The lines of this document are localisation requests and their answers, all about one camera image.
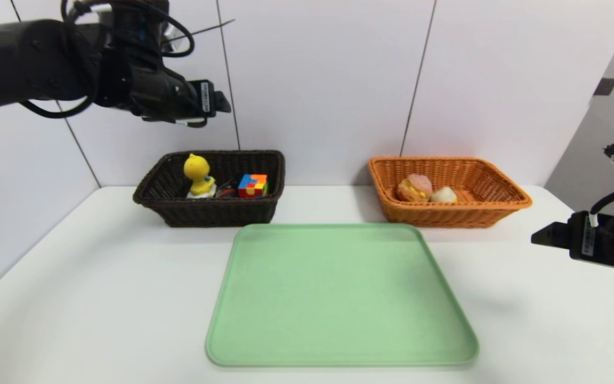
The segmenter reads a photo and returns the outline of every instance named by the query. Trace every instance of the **white table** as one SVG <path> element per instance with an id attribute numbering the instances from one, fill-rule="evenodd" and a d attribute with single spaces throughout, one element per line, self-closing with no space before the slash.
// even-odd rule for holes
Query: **white table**
<path id="1" fill-rule="evenodd" d="M 480 340 L 463 369 L 222 369 L 204 342 L 238 228 L 173 229 L 98 190 L 0 281 L 0 383 L 614 382 L 614 269 L 529 236 L 571 211 L 539 187 L 490 229 L 422 229 Z M 384 221 L 371 187 L 287 187 L 275 223 Z"/>

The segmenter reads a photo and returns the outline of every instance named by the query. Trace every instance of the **rubik's cube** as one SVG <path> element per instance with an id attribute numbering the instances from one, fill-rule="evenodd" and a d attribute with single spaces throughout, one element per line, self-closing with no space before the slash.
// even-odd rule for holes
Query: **rubik's cube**
<path id="1" fill-rule="evenodd" d="M 266 182 L 266 175 L 243 175 L 238 185 L 239 197 L 266 196 L 268 192 L 269 185 Z"/>

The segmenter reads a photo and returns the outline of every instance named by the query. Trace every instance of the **white cable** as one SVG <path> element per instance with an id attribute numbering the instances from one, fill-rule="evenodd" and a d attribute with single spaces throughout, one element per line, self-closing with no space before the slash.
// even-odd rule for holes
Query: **white cable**
<path id="1" fill-rule="evenodd" d="M 599 216 L 597 214 L 589 214 L 589 224 L 592 228 L 599 226 Z"/>

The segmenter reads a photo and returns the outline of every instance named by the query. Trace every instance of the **rubber duck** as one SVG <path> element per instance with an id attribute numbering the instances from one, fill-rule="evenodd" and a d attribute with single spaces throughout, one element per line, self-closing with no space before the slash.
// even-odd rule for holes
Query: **rubber duck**
<path id="1" fill-rule="evenodd" d="M 189 199 L 202 199 L 203 197 L 214 197 L 217 192 L 215 179 L 208 175 L 210 165 L 201 156 L 190 154 L 183 163 L 183 174 L 193 183 L 186 197 Z"/>

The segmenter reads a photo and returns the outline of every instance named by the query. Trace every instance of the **dark brown wicker basket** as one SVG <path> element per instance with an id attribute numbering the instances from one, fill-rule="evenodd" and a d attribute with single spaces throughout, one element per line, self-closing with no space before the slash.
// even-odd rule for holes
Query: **dark brown wicker basket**
<path id="1" fill-rule="evenodd" d="M 263 199 L 215 197 L 187 199 L 191 180 L 183 163 L 193 153 L 210 164 L 217 185 L 244 173 L 268 175 L 269 193 Z M 134 202 L 149 207 L 171 227 L 240 227 L 269 223 L 283 192 L 285 159 L 275 150 L 181 151 L 163 156 L 134 192 Z"/>

